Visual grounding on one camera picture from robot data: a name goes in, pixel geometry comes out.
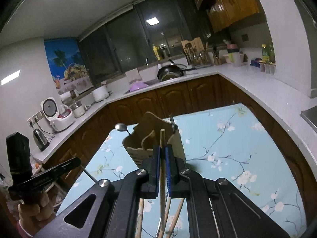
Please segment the person's left hand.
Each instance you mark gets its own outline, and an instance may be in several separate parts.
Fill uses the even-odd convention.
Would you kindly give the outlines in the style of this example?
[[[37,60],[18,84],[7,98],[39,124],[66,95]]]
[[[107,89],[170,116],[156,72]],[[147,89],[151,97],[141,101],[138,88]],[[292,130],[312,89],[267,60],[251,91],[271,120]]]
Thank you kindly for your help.
[[[43,191],[38,202],[34,205],[18,205],[18,233],[21,237],[34,237],[40,229],[53,221],[56,194]]]

